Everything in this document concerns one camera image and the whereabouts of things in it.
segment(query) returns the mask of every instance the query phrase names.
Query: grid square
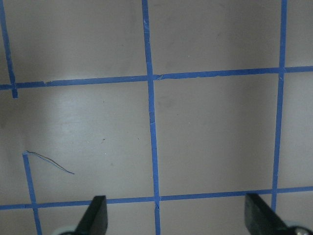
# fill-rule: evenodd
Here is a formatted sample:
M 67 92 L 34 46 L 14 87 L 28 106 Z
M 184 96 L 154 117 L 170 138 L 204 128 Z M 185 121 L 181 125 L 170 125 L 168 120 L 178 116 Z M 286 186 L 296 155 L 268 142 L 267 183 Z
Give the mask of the grid square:
M 0 92 L 0 205 L 30 203 L 22 154 L 15 149 L 22 139 L 11 135 L 9 124 L 14 103 L 11 91 Z
M 290 226 L 313 229 L 313 192 L 278 194 L 276 212 Z
M 146 74 L 140 1 L 4 3 L 17 82 Z
M 146 82 L 22 89 L 4 100 L 9 158 L 29 155 L 37 202 L 153 196 Z
M 32 209 L 0 211 L 2 235 L 37 234 Z
M 280 188 L 313 185 L 312 77 L 312 72 L 285 74 L 278 177 Z
M 0 84 L 10 84 L 2 34 L 0 34 Z
M 286 66 L 313 65 L 313 2 L 288 0 Z
M 85 206 L 39 209 L 43 235 L 58 235 L 65 232 L 64 229 L 75 229 L 86 209 Z M 155 233 L 154 203 L 108 204 L 108 219 L 107 235 Z
M 277 75 L 155 82 L 161 195 L 268 189 Z
M 262 195 L 270 203 L 270 195 Z M 161 234 L 248 235 L 244 222 L 245 197 L 223 197 L 164 201 L 161 209 Z
M 149 1 L 154 73 L 277 67 L 280 1 Z

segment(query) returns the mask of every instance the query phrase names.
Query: beige surface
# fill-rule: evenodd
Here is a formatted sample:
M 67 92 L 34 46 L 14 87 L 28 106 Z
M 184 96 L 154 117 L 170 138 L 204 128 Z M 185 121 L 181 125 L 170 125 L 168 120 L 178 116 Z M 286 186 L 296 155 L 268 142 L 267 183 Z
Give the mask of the beige surface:
M 36 226 L 32 209 L 0 211 L 3 235 L 35 235 Z
M 146 74 L 141 1 L 4 6 L 18 82 Z
M 149 1 L 154 73 L 277 67 L 280 1 Z
M 286 66 L 313 65 L 313 1 L 288 0 Z
M 278 186 L 313 186 L 313 73 L 285 75 Z
M 262 195 L 270 203 L 270 195 Z M 162 235 L 248 235 L 244 224 L 245 197 L 161 202 Z
M 313 192 L 278 194 L 276 212 L 290 225 L 313 229 Z
M 155 82 L 160 194 L 271 188 L 277 81 Z
M 50 157 L 67 174 L 29 156 L 38 202 L 153 196 L 147 83 L 1 93 L 2 204 L 29 201 L 22 152 Z
M 77 225 L 87 207 L 39 209 L 43 235 L 51 235 L 57 228 Z M 155 233 L 154 203 L 108 204 L 108 232 L 106 235 Z

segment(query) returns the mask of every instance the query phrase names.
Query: blue tape line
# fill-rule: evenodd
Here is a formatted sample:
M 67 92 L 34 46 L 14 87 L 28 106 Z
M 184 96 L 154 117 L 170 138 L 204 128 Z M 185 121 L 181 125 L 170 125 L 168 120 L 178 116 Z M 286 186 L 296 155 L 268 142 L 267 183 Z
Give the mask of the blue tape line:
M 74 201 L 74 202 L 49 202 L 49 203 L 39 203 L 38 208 L 48 208 L 48 207 L 73 207 L 73 206 L 88 206 L 91 201 Z
M 12 85 L 9 85 L 9 84 L 0 85 L 0 91 L 11 90 L 11 89 L 12 89 Z
M 28 155 L 25 153 L 23 153 L 23 161 L 24 161 L 24 168 L 25 168 L 25 172 L 26 172 L 26 179 L 27 179 L 27 184 L 28 184 L 30 201 L 32 204 L 35 204 L 36 203 L 35 190 L 34 190 L 33 180 L 31 178 Z
M 282 128 L 282 113 L 283 113 L 283 95 L 284 95 L 284 74 L 279 75 L 278 79 L 278 95 L 277 95 L 277 111 L 276 111 L 276 131 L 275 131 L 275 150 L 274 150 L 274 163 L 273 163 L 273 178 L 272 178 L 272 210 L 276 210 L 277 199 L 277 184 L 278 184 L 278 171 L 279 171 L 279 151 L 280 151 L 280 138 Z
M 263 68 L 263 69 L 247 69 L 247 70 L 220 70 L 220 71 L 202 71 L 202 72 L 181 72 L 169 73 L 163 75 L 155 75 L 155 80 L 162 79 L 182 79 L 182 78 L 197 78 L 197 77 L 216 77 L 216 76 L 236 76 L 236 75 L 254 75 L 278 73 L 278 68 Z
M 313 72 L 313 66 L 287 67 L 286 72 Z
M 125 76 L 125 77 L 107 77 L 107 78 L 88 78 L 73 80 L 57 80 L 51 82 L 24 82 L 17 83 L 17 88 L 36 88 L 36 87 L 58 87 L 58 86 L 74 86 L 74 85 L 92 85 L 105 83 L 120 82 L 142 82 L 147 81 L 147 76 Z
M 283 113 L 283 96 L 284 96 L 284 72 L 286 71 L 285 70 L 286 30 L 287 30 L 287 0 L 282 0 L 282 2 L 281 2 L 281 24 L 280 24 L 280 52 L 279 52 L 279 69 L 280 69 L 280 72 L 279 72 L 279 79 L 278 79 L 275 150 L 274 150 L 273 178 L 272 178 L 272 201 L 271 201 L 271 208 L 273 211 L 276 211 L 276 202 L 277 202 L 279 151 L 280 151 L 282 113 Z
M 38 209 L 37 209 L 38 206 L 36 203 L 36 195 L 35 195 L 33 180 L 31 177 L 28 154 L 26 152 L 23 152 L 23 161 L 24 161 L 24 168 L 25 168 L 25 172 L 26 172 L 26 179 L 27 179 L 27 184 L 28 184 L 30 201 L 31 201 L 32 208 L 34 211 L 34 219 L 35 219 L 37 235 L 42 235 L 42 230 L 41 230 L 41 226 L 40 226 L 40 219 L 39 219 L 39 214 L 38 214 Z
M 116 199 L 107 199 L 108 204 L 116 203 L 134 203 L 134 202 L 153 202 L 154 197 L 135 197 L 135 198 L 116 198 Z
M 155 227 L 156 227 L 156 235 L 160 235 L 161 234 L 160 196 L 159 196 L 159 185 L 158 185 L 157 133 L 156 133 L 154 84 L 153 84 L 154 76 L 153 76 L 153 67 L 152 67 L 149 10 L 148 10 L 147 0 L 142 0 L 142 21 L 143 21 L 146 66 L 147 66 L 147 75 L 148 75 L 149 117 L 150 117 L 151 151 L 152 151 L 153 188 L 154 188 L 154 201 L 155 201 Z
M 17 88 L 15 84 L 15 75 L 13 71 L 13 62 L 12 62 L 12 57 L 11 57 L 9 34 L 8 34 L 7 27 L 6 27 L 3 0 L 0 0 L 0 24 L 1 24 L 1 30 L 2 30 L 2 38 L 3 38 L 3 44 L 4 44 L 4 50 L 5 50 L 6 63 L 8 66 L 9 78 L 10 78 L 11 87 L 12 87 L 12 96 L 13 98 L 17 98 L 18 92 L 17 92 Z
M 107 199 L 107 204 L 153 202 L 153 201 L 154 197 L 115 198 Z M 37 207 L 47 208 L 47 207 L 88 206 L 90 203 L 91 201 L 51 202 L 51 203 L 39 203 Z
M 281 17 L 280 17 L 280 51 L 279 51 L 279 68 L 285 67 L 286 57 L 286 31 L 287 31 L 287 0 L 282 0 Z
M 161 196 L 161 201 L 201 199 L 201 198 L 214 198 L 214 197 L 235 197 L 235 196 L 245 196 L 247 193 L 271 194 L 272 190 L 263 189 L 263 190 L 247 190 L 247 191 L 234 191 L 234 192 L 213 192 L 213 193 L 199 193 L 199 194 L 186 194 L 186 195 L 171 195 L 171 196 Z
M 312 72 L 313 66 L 287 67 L 284 70 L 287 73 Z M 254 74 L 271 74 L 271 73 L 279 73 L 279 68 L 168 73 L 168 74 L 163 74 L 163 75 L 153 75 L 153 79 L 154 80 L 184 79 L 184 78 L 197 78 L 197 77 L 236 76 L 236 75 L 254 75 Z M 141 81 L 147 81 L 147 80 L 148 80 L 148 76 L 143 75 L 143 76 L 126 76 L 126 77 L 57 80 L 57 81 L 51 81 L 47 83 L 25 82 L 25 83 L 16 83 L 16 86 L 18 89 L 22 89 L 22 88 L 91 85 L 91 84 L 120 83 L 120 82 L 141 82 Z M 0 90 L 10 90 L 10 89 L 12 89 L 12 85 L 9 85 L 9 84 L 0 85 Z
M 277 189 L 277 193 L 308 192 L 308 191 L 313 191 L 313 186 L 294 187 L 294 188 L 279 188 L 279 189 Z
M 312 191 L 313 192 L 313 186 L 295 187 L 295 188 L 278 188 L 277 189 L 277 193 L 306 192 L 306 191 Z M 159 200 L 160 201 L 172 201 L 172 200 L 184 200 L 184 199 L 234 197 L 234 196 L 244 196 L 247 193 L 271 194 L 272 190 L 271 189 L 262 189 L 262 190 L 213 192 L 213 193 L 199 193 L 199 194 L 186 194 L 186 195 L 170 195 L 170 196 L 161 196 Z M 154 201 L 155 201 L 154 197 L 115 198 L 115 199 L 107 199 L 107 204 L 154 202 Z M 89 200 L 89 201 L 40 203 L 40 204 L 35 204 L 35 205 L 34 204 L 0 205 L 0 210 L 88 206 L 90 203 L 91 203 L 91 201 Z
M 153 69 L 152 69 L 152 57 L 151 57 L 151 46 L 150 46 L 149 11 L 148 11 L 147 0 L 142 0 L 142 20 L 143 20 L 143 33 L 144 33 L 144 41 L 145 41 L 147 74 L 148 76 L 151 76 L 153 74 Z
M 15 204 L 15 205 L 0 205 L 0 211 L 2 210 L 16 210 L 16 209 L 31 209 L 32 204 Z
M 37 235 L 42 235 L 43 232 L 41 230 L 41 225 L 40 225 L 40 219 L 39 219 L 39 214 L 38 214 L 38 209 L 34 208 L 34 218 L 35 218 L 35 225 L 36 225 L 36 231 L 37 231 Z

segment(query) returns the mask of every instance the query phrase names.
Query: blue tape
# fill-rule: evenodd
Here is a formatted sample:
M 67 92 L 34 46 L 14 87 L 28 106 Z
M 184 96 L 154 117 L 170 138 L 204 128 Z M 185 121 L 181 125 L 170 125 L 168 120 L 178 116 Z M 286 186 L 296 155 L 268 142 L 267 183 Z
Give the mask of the blue tape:
M 154 197 L 134 197 L 134 198 L 116 198 L 116 199 L 107 199 L 108 204 L 116 203 L 134 203 L 134 202 L 153 202 Z
M 12 85 L 9 85 L 9 84 L 0 85 L 0 91 L 11 90 L 11 89 L 12 89 Z
M 263 189 L 263 190 L 247 190 L 247 191 L 233 191 L 233 192 L 213 192 L 213 193 L 199 193 L 199 194 L 186 194 L 186 195 L 171 195 L 171 196 L 162 196 L 161 201 L 215 198 L 215 197 L 236 197 L 236 196 L 245 196 L 247 193 L 271 194 L 272 190 Z
M 38 205 L 36 203 L 36 195 L 35 195 L 33 180 L 31 177 L 31 171 L 30 171 L 27 152 L 23 152 L 23 161 L 24 161 L 24 167 L 25 167 L 25 172 L 26 172 L 26 179 L 27 179 L 27 184 L 28 184 L 30 201 L 31 201 L 32 208 L 34 211 L 34 219 L 35 219 L 37 235 L 42 235 L 42 230 L 41 230 L 41 226 L 40 226 L 40 219 L 39 219 L 39 214 L 38 214 L 38 209 L 37 209 Z
M 237 76 L 237 75 L 254 75 L 254 74 L 271 74 L 279 73 L 279 68 L 263 68 L 263 69 L 247 69 L 247 70 L 221 70 L 221 71 L 201 71 L 201 72 L 182 72 L 168 73 L 163 75 L 153 75 L 153 80 L 163 79 L 185 79 L 197 77 L 216 77 L 216 76 Z M 302 67 L 287 67 L 284 72 L 313 72 L 313 66 Z M 51 82 L 25 82 L 16 83 L 18 89 L 22 88 L 39 88 L 39 87 L 57 87 L 57 86 L 74 86 L 74 85 L 91 85 L 105 83 L 120 83 L 120 82 L 142 82 L 147 81 L 148 76 L 125 76 L 125 77 L 107 77 L 107 78 L 88 78 L 74 80 L 57 80 Z M 2 84 L 0 90 L 10 90 L 12 85 Z
M 307 191 L 313 192 L 313 186 L 277 189 L 277 193 L 307 192 Z M 160 202 L 160 201 L 185 200 L 185 199 L 234 197 L 234 196 L 245 196 L 247 193 L 271 194 L 272 190 L 262 189 L 262 190 L 213 192 L 213 193 L 199 193 L 199 194 L 186 194 L 186 195 L 170 195 L 170 196 L 161 196 L 157 199 L 155 199 L 155 197 L 115 198 L 115 199 L 107 199 L 107 204 L 155 202 L 156 200 Z M 90 203 L 91 201 L 89 200 L 89 201 L 71 201 L 71 202 L 51 202 L 51 203 L 39 203 L 39 204 L 0 205 L 0 210 L 88 206 Z
M 308 191 L 313 191 L 313 186 L 277 189 L 277 193 L 308 192 Z
M 58 87 L 58 86 L 74 86 L 74 85 L 91 85 L 105 83 L 120 82 L 142 82 L 147 81 L 147 76 L 125 76 L 125 77 L 107 77 L 107 78 L 88 78 L 73 80 L 57 80 L 51 82 L 25 82 L 17 83 L 17 88 L 36 88 L 36 87 Z
M 277 184 L 278 184 L 278 170 L 279 170 L 279 151 L 280 138 L 282 128 L 282 113 L 283 113 L 283 96 L 284 96 L 284 74 L 279 75 L 278 79 L 278 95 L 277 95 L 277 111 L 276 111 L 276 131 L 275 131 L 275 150 L 273 163 L 273 178 L 272 178 L 272 210 L 276 210 L 277 199 Z
M 313 72 L 313 66 L 287 67 L 286 72 Z
M 16 210 L 16 209 L 30 209 L 30 208 L 33 208 L 32 204 L 0 205 L 0 211 Z
M 279 68 L 285 67 L 286 57 L 286 31 L 287 31 L 287 0 L 282 0 L 281 17 L 280 17 L 280 51 L 279 51 Z
M 279 171 L 279 151 L 282 128 L 282 113 L 283 113 L 283 96 L 284 96 L 284 73 L 285 56 L 286 56 L 286 30 L 287 30 L 287 0 L 281 2 L 281 24 L 280 24 L 280 52 L 279 52 L 279 79 L 278 79 L 278 94 L 277 94 L 277 113 L 276 113 L 276 130 L 275 130 L 275 150 L 273 163 L 273 178 L 272 178 L 272 201 L 271 208 L 276 211 L 277 202 L 277 184 Z
M 36 231 L 37 231 L 37 235 L 42 235 L 43 232 L 41 230 L 41 225 L 40 225 L 40 219 L 39 219 L 39 214 L 38 214 L 38 209 L 34 208 L 34 218 L 35 218 L 35 225 L 36 225 Z
M 150 135 L 151 135 L 151 151 L 152 151 L 152 171 L 153 171 L 153 188 L 155 201 L 155 226 L 156 235 L 161 234 L 160 228 L 160 196 L 158 185 L 158 163 L 157 163 L 157 133 L 156 133 L 156 118 L 154 104 L 154 76 L 152 67 L 151 45 L 150 45 L 150 24 L 148 1 L 142 0 L 142 21 L 145 42 L 146 66 L 148 75 L 148 94 L 149 94 L 149 117 L 150 117 Z
M 73 206 L 88 206 L 91 201 L 73 201 L 73 202 L 49 202 L 39 203 L 38 208 L 49 208 L 49 207 L 73 207 Z
M 9 78 L 10 78 L 11 88 L 12 88 L 12 97 L 17 98 L 18 91 L 17 91 L 16 84 L 15 84 L 15 75 L 13 71 L 13 62 L 12 62 L 12 57 L 11 57 L 9 34 L 8 34 L 7 27 L 6 27 L 3 0 L 0 0 L 0 24 L 1 24 L 1 30 L 2 30 L 2 38 L 3 38 L 3 44 L 4 44 L 4 50 L 5 50 L 6 63 L 8 66 Z
M 32 204 L 35 204 L 36 203 L 35 190 L 34 190 L 33 180 L 31 177 L 28 155 L 26 153 L 23 153 L 23 161 L 24 161 L 24 168 L 26 172 L 26 179 L 27 179 L 27 184 L 28 184 L 30 201 Z
M 162 79 L 182 79 L 182 78 L 197 78 L 197 77 L 216 77 L 216 76 L 236 76 L 236 75 L 254 75 L 278 73 L 278 68 L 264 68 L 264 69 L 247 69 L 247 70 L 220 70 L 220 71 L 203 71 L 203 72 L 181 72 L 169 73 L 163 75 L 155 75 L 155 80 Z

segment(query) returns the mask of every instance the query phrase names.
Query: thin wire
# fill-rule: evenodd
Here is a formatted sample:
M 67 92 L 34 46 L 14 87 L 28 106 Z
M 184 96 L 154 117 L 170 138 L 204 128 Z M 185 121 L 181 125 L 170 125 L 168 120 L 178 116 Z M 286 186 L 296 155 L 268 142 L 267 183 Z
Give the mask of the thin wire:
M 54 160 L 52 160 L 51 158 L 45 157 L 45 156 L 43 156 L 43 155 L 41 155 L 41 154 L 39 154 L 39 153 L 31 152 L 31 151 L 28 151 L 28 150 L 26 150 L 26 152 L 27 152 L 27 153 L 30 153 L 30 154 L 33 154 L 33 155 L 35 155 L 36 157 L 38 157 L 38 158 L 40 158 L 40 159 L 42 159 L 42 160 L 45 160 L 46 162 L 48 162 L 48 163 L 54 165 L 55 167 L 59 168 L 59 169 L 62 170 L 62 171 L 65 171 L 65 172 L 67 172 L 67 173 L 69 173 L 69 174 L 73 174 L 73 175 L 75 174 L 75 173 L 73 173 L 73 172 L 70 172 L 70 171 L 66 170 L 64 167 L 62 167 L 61 165 L 57 164 L 57 163 L 56 163 Z

